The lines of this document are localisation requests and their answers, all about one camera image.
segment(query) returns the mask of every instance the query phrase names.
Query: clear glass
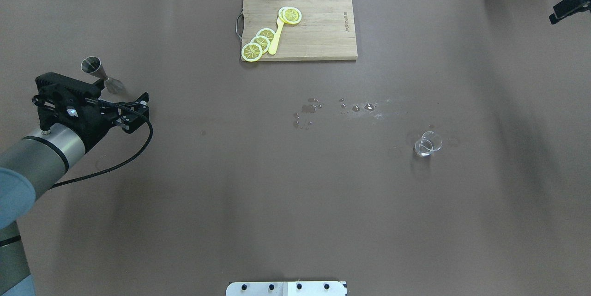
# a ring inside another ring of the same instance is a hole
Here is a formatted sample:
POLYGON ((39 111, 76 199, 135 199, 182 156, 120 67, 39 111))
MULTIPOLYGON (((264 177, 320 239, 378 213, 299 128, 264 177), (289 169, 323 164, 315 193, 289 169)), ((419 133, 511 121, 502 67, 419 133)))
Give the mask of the clear glass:
POLYGON ((433 131, 427 131, 414 144, 414 152, 420 157, 428 157, 434 151, 439 151, 443 145, 443 140, 439 134, 433 131))

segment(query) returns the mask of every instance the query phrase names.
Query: yellow knife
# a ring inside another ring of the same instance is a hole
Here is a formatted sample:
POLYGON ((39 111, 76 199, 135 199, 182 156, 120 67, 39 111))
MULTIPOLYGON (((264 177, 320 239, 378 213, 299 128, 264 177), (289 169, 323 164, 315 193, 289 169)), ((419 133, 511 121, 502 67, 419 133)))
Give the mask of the yellow knife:
POLYGON ((275 36, 273 37, 273 41, 271 41, 271 45, 269 47, 269 54, 276 54, 277 47, 279 46, 279 37, 281 36, 281 31, 283 30, 284 22, 281 21, 279 17, 277 17, 277 31, 275 32, 275 36))

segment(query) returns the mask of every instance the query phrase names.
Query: gray tabletop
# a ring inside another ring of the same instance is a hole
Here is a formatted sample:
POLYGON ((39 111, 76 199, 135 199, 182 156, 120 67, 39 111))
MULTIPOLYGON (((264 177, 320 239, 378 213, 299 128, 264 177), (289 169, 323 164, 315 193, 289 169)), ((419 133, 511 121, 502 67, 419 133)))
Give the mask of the gray tabletop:
MULTIPOLYGON (((40 296, 294 279, 352 296, 591 292, 589 14, 552 26, 560 0, 353 0, 356 62, 245 64, 241 1, 0 1, 0 149, 37 124, 34 78, 91 82, 91 55, 127 87, 104 98, 150 93, 156 131, 132 164, 19 220, 40 296), (323 107, 302 113, 309 98, 323 107), (417 158, 430 129, 443 148, 417 158)), ((146 135, 113 129, 65 179, 146 135)))

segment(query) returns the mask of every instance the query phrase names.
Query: cutting board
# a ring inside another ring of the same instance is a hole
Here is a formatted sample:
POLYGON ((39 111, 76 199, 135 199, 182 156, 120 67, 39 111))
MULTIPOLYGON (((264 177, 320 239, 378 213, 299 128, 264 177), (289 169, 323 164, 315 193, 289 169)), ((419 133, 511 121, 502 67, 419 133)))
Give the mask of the cutting board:
POLYGON ((264 54, 259 62, 357 60, 352 0, 244 0, 242 46, 262 28, 276 30, 277 12, 283 6, 297 7, 302 20, 285 24, 277 53, 264 54))

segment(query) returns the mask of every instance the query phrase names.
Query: white metal plate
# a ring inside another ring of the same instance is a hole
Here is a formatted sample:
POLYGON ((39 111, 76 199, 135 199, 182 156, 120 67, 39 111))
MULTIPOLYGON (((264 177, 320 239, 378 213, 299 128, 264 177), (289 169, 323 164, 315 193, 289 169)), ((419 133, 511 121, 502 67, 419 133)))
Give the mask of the white metal plate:
POLYGON ((230 283, 226 296, 346 296, 341 281, 279 281, 230 283))

